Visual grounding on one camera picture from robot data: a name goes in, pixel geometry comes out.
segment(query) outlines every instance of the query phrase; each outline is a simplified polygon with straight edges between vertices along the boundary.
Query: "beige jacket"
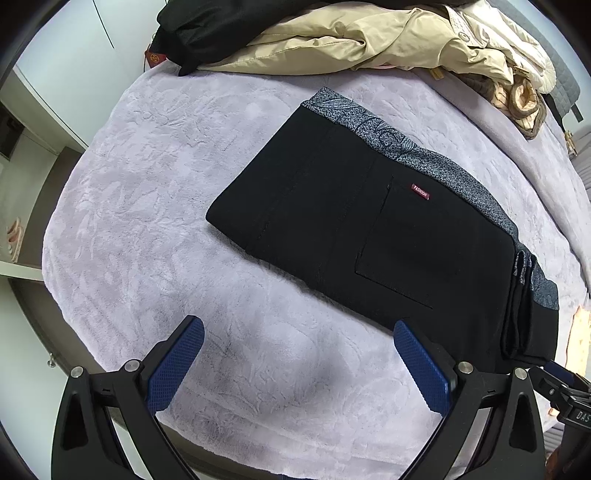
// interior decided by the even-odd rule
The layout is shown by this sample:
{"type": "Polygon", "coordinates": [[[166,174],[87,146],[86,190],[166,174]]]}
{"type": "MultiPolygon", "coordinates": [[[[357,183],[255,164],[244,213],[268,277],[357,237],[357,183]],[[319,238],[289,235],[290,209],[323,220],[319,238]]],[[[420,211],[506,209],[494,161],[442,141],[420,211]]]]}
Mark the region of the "beige jacket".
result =
{"type": "Polygon", "coordinates": [[[466,29],[454,22],[454,13],[466,21],[476,40],[473,46],[503,52],[509,65],[525,72],[525,76],[540,93],[550,93],[554,89],[556,71],[542,45],[499,9],[492,7],[486,0],[460,7],[457,12],[446,8],[456,32],[466,29]]]}
{"type": "Polygon", "coordinates": [[[234,55],[200,68],[306,75],[384,65],[443,66],[513,83],[503,51],[469,46],[447,18],[421,8],[388,10],[360,2],[328,5],[280,22],[234,55]]]}

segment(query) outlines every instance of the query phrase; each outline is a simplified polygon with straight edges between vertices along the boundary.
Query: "blue rubber pad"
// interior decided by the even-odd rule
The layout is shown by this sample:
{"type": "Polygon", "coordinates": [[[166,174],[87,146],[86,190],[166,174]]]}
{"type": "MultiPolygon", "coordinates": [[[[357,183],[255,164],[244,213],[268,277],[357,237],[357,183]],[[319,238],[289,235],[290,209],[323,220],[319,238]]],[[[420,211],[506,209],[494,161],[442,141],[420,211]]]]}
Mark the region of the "blue rubber pad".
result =
{"type": "Polygon", "coordinates": [[[394,345],[429,409],[445,416],[452,406],[449,383],[402,320],[394,326],[394,345]]]}
{"type": "Polygon", "coordinates": [[[152,415],[170,405],[204,340],[203,322],[195,317],[148,381],[146,405],[152,415]]]}
{"type": "Polygon", "coordinates": [[[574,385],[574,375],[570,370],[566,370],[565,367],[553,362],[552,360],[544,365],[544,370],[547,371],[550,375],[555,376],[558,378],[562,383],[566,384],[568,387],[572,387],[574,385]]]}

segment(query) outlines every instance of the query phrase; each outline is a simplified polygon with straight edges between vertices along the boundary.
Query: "white door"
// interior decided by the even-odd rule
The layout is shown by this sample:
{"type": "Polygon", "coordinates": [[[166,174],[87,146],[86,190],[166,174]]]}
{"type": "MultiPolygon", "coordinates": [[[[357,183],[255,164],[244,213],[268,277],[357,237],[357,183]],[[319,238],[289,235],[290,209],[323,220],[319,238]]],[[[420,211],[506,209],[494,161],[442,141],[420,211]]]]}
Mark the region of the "white door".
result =
{"type": "Polygon", "coordinates": [[[144,72],[144,52],[158,29],[165,0],[95,0],[121,65],[133,83],[144,72]]]}
{"type": "Polygon", "coordinates": [[[70,0],[37,33],[17,66],[49,110],[86,145],[132,83],[92,0],[70,0]]]}

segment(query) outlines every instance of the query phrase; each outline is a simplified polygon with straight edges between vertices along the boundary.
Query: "bed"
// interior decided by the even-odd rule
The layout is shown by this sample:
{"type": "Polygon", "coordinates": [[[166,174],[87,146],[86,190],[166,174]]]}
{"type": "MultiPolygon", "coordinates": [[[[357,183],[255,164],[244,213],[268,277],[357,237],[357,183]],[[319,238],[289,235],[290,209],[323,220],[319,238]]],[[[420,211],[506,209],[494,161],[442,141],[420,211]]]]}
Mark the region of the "bed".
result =
{"type": "MultiPolygon", "coordinates": [[[[587,299],[591,215],[551,116],[528,142],[459,80],[425,71],[177,69],[164,62],[124,93],[66,183],[43,248],[47,288],[107,370],[142,358],[186,314],[202,318],[204,347],[162,423],[272,473],[379,480],[400,476],[441,419],[390,332],[248,257],[205,221],[216,196],[323,86],[493,194],[558,286],[564,364],[573,314],[587,299]]],[[[548,402],[539,408],[550,428],[548,402]]]]}

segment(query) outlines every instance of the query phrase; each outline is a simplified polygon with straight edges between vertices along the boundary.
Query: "red label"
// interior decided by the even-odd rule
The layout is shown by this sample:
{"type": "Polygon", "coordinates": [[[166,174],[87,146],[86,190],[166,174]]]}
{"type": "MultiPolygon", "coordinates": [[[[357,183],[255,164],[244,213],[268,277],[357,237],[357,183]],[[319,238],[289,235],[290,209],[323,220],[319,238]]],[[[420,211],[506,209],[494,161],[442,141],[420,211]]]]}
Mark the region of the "red label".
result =
{"type": "Polygon", "coordinates": [[[425,190],[423,190],[421,187],[417,187],[414,183],[411,186],[411,188],[413,189],[413,191],[417,192],[421,197],[423,197],[425,200],[428,200],[429,197],[431,195],[429,195],[427,192],[425,192],[425,190]]]}

